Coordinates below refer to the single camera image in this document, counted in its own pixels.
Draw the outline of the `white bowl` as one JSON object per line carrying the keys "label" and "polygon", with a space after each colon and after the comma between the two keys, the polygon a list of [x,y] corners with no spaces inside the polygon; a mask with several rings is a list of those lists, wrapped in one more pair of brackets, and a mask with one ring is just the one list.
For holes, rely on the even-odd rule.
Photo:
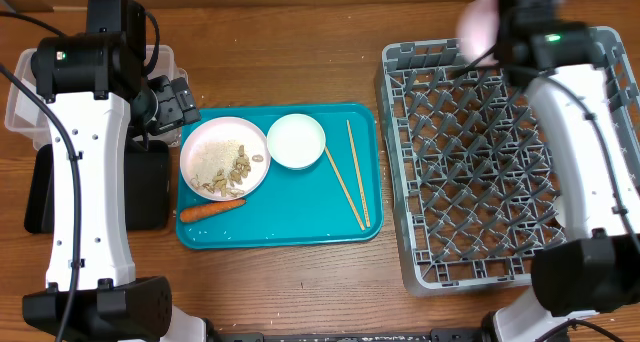
{"label": "white bowl", "polygon": [[291,170],[312,166],[324,153],[326,134],[321,124],[305,114],[288,114],[277,119],[267,133],[271,157]]}

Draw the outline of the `pink bowl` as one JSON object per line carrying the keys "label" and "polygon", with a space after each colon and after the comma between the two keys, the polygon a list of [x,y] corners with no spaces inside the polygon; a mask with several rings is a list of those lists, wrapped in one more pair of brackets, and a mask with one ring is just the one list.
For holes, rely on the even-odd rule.
{"label": "pink bowl", "polygon": [[462,12],[456,36],[459,51],[472,62],[495,45],[499,28],[499,0],[475,0]]}

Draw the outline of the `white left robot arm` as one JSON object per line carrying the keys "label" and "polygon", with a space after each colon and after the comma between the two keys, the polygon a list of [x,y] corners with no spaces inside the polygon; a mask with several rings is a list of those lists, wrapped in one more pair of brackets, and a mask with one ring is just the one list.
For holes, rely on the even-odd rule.
{"label": "white left robot arm", "polygon": [[126,229],[125,150],[200,118],[187,82],[154,76],[154,17],[133,0],[88,0],[86,29],[43,39],[28,97],[49,121],[53,246],[24,320],[58,341],[213,341],[173,304],[168,280],[136,274]]}

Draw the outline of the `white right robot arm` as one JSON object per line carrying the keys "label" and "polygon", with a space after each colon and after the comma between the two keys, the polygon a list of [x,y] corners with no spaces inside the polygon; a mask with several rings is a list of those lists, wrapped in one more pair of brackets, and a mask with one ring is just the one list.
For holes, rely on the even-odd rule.
{"label": "white right robot arm", "polygon": [[552,152],[565,242],[534,256],[530,288],[492,316],[498,341],[546,341],[639,301],[639,195],[607,105],[590,28],[557,0],[497,0],[494,57],[522,87]]}

